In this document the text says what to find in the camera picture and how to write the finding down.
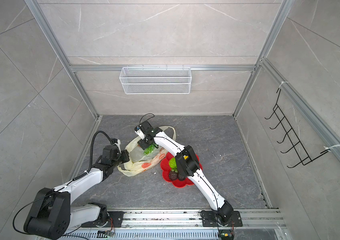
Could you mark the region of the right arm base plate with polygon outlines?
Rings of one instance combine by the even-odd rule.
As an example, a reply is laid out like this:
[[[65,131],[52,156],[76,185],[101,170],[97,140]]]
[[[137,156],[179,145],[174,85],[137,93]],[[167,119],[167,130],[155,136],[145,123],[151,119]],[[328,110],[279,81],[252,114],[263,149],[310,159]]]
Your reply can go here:
[[[221,218],[217,211],[200,211],[204,227],[242,227],[242,217],[239,211],[233,211],[227,220]]]

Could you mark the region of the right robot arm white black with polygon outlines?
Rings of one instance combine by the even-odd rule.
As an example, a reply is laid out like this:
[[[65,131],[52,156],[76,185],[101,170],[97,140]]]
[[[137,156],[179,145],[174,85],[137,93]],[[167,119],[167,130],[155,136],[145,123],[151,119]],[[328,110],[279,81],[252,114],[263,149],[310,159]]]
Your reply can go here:
[[[213,212],[215,212],[217,222],[221,226],[227,226],[232,222],[233,207],[208,181],[191,146],[177,143],[159,127],[152,127],[148,121],[136,126],[134,131],[141,138],[138,141],[138,145],[142,149],[145,150],[152,144],[155,144],[164,148],[175,157],[179,174],[191,180],[202,192]]]

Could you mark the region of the dark brown round fake fruit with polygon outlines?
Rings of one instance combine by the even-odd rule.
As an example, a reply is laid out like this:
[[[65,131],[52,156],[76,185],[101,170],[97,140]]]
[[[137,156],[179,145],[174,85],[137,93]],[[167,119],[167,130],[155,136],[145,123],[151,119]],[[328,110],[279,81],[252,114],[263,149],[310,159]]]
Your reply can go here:
[[[170,181],[176,181],[178,179],[178,173],[175,171],[170,171],[168,177]]]

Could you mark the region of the cream plastic bag fruit print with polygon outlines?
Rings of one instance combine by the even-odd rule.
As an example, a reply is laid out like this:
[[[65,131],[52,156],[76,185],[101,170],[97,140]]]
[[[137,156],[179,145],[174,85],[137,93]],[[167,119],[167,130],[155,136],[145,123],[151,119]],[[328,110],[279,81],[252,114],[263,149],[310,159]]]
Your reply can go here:
[[[121,165],[117,167],[118,170],[127,177],[136,176],[153,168],[160,163],[168,153],[166,149],[158,147],[150,155],[145,156],[143,154],[144,150],[138,145],[139,140],[141,140],[141,138],[138,136],[125,147],[125,150],[129,153],[129,162],[124,163],[123,167],[121,167]]]

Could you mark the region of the green custard apple fake fruit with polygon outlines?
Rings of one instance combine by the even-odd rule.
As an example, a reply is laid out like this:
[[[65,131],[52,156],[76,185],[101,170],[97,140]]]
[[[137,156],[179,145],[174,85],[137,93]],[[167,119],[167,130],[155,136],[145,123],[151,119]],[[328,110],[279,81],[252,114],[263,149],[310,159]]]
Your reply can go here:
[[[168,162],[169,164],[169,167],[172,169],[172,170],[177,170],[177,163],[176,163],[176,159],[175,158],[171,158]]]

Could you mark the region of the dark avocado fake fruit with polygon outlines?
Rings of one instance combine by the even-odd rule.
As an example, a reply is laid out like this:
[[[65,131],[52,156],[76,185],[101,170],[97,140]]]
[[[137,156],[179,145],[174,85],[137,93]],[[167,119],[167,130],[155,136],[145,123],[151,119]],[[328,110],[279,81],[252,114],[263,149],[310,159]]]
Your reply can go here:
[[[185,181],[186,178],[187,178],[187,177],[178,174],[178,180],[179,180],[179,181]]]

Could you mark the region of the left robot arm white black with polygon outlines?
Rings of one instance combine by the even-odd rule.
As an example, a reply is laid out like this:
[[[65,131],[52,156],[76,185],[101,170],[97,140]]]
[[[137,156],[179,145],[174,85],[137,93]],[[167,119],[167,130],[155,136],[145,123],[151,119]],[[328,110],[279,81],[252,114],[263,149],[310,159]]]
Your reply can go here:
[[[87,190],[106,180],[120,164],[129,161],[127,150],[117,145],[106,146],[103,154],[90,170],[55,188],[40,190],[24,223],[24,232],[51,240],[62,237],[65,232],[85,223],[103,226],[108,223],[107,206],[88,203],[72,207],[72,203]]]

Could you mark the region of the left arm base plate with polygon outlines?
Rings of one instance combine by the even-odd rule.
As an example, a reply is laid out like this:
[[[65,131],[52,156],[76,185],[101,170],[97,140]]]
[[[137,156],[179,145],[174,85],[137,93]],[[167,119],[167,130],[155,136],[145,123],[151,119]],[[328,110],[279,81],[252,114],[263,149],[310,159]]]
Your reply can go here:
[[[124,217],[123,211],[108,212],[105,219],[97,219],[81,225],[82,228],[120,228]]]

